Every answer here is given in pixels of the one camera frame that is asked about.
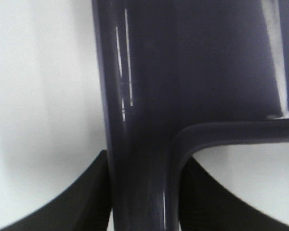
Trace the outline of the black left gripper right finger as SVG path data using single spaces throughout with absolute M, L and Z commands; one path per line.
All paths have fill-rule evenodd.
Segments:
M 192 157 L 181 174 L 179 222 L 183 231 L 289 231 L 234 196 Z

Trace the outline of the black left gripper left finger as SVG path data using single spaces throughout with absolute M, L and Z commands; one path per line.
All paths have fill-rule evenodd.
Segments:
M 3 228 L 5 231 L 105 231 L 111 212 L 107 152 L 49 203 Z

